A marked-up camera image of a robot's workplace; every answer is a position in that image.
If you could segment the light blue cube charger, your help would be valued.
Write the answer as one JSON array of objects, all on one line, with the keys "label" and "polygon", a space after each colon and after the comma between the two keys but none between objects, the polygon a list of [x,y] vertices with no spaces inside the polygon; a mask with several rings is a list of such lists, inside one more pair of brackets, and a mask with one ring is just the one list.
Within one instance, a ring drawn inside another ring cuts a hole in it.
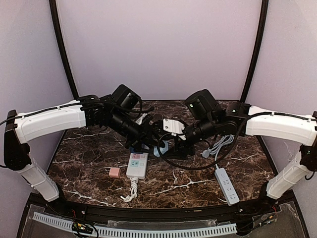
[{"label": "light blue cube charger", "polygon": [[163,141],[164,142],[164,147],[160,147],[159,149],[157,148],[157,146],[154,146],[154,150],[153,150],[153,155],[156,157],[160,157],[159,151],[162,154],[165,154],[168,150],[169,150],[169,143],[167,141]]}]

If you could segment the pink cube charger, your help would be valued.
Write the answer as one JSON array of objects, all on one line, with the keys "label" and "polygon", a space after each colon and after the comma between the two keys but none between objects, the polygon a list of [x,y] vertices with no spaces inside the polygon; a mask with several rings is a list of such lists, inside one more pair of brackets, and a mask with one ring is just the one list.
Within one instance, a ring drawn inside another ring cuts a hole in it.
[{"label": "pink cube charger", "polygon": [[120,168],[110,168],[108,175],[110,178],[120,178],[121,170]]}]

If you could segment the blue cube socket adapter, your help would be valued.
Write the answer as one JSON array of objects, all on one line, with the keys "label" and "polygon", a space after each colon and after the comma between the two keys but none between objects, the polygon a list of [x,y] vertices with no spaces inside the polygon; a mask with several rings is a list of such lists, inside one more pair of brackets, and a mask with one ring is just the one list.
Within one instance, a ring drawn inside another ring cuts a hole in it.
[{"label": "blue cube socket adapter", "polygon": [[148,153],[149,150],[148,149],[144,149],[144,148],[133,148],[133,147],[129,147],[129,151],[130,153],[136,153],[136,154],[142,154],[142,153]]}]

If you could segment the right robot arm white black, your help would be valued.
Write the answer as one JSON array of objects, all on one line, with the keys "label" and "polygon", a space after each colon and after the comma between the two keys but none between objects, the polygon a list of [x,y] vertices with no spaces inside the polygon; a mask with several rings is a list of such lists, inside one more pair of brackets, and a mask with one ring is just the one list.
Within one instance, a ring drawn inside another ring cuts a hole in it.
[{"label": "right robot arm white black", "polygon": [[292,115],[265,110],[250,104],[233,103],[222,109],[209,90],[189,96],[185,105],[196,122],[186,126],[163,119],[165,136],[173,136],[186,149],[211,136],[268,136],[301,144],[292,161],[264,186],[264,197],[279,199],[310,172],[317,170],[317,115]]}]

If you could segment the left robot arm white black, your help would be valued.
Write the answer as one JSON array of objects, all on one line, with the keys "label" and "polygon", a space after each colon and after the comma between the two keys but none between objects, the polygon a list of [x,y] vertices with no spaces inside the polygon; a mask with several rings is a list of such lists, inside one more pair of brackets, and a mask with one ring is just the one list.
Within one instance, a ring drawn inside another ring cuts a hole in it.
[{"label": "left robot arm white black", "polygon": [[142,105],[139,95],[121,84],[109,95],[79,97],[69,103],[42,109],[31,113],[8,113],[4,132],[4,165],[19,173],[47,202],[61,198],[60,190],[46,172],[30,157],[28,142],[51,133],[72,128],[99,125],[109,127],[126,138],[125,148],[150,149],[156,144],[149,119],[141,124],[133,121],[131,114],[145,114],[153,108],[136,110]]}]

